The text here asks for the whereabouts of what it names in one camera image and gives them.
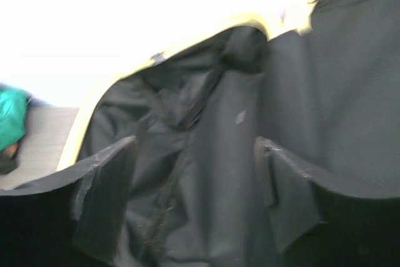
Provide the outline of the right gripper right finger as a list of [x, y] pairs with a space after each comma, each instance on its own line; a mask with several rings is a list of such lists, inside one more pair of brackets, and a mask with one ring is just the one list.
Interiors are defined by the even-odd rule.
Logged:
[[255, 170], [289, 266], [398, 266], [399, 188], [350, 179], [258, 137]]

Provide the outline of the dark cloth under jersey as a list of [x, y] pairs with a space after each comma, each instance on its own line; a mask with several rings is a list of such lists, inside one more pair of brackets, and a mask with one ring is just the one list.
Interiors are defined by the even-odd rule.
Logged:
[[4, 176], [14, 171], [18, 167], [17, 155], [19, 143], [16, 142], [1, 151], [0, 175]]

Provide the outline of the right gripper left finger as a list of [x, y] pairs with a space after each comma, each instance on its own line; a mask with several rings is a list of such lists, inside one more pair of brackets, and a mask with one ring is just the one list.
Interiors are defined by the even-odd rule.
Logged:
[[1, 191], [2, 266], [112, 266], [136, 162], [135, 137]]

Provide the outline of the green jersey with G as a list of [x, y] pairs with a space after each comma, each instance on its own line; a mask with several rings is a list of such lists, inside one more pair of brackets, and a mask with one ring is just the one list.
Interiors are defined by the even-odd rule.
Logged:
[[28, 100], [27, 94], [20, 89], [1, 90], [1, 151], [25, 135]]

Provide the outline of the yellow hard-shell suitcase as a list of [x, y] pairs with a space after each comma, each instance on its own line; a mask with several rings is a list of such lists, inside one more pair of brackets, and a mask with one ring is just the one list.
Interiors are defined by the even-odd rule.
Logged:
[[289, 266], [256, 138], [399, 188], [399, 0], [317, 0], [305, 33], [239, 17], [118, 76], [79, 112], [62, 163], [127, 137], [136, 162], [113, 266]]

